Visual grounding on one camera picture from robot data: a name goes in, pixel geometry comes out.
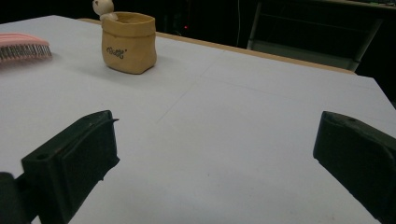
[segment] brown fabric bag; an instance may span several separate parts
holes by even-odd
[[[107,66],[142,74],[157,62],[155,19],[132,12],[115,12],[117,21],[102,21],[102,55]]]

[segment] white stuffed toy head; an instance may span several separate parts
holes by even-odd
[[[102,21],[104,18],[110,18],[116,21],[117,15],[113,13],[114,4],[112,0],[93,0],[92,1],[93,11],[100,16]]]

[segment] hairbrush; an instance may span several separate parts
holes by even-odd
[[[0,63],[5,61],[51,57],[50,44],[27,34],[0,34]]]

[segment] cable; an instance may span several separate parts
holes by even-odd
[[[238,37],[236,38],[236,47],[239,45],[239,36],[241,34],[241,8],[240,8],[240,0],[238,0]]]

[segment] white table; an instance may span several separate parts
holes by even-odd
[[[141,76],[105,66],[101,27],[50,16],[0,25],[53,59],[0,64],[0,170],[109,109],[120,163],[70,223],[378,223],[312,156],[323,110],[396,137],[375,81],[157,37]]]

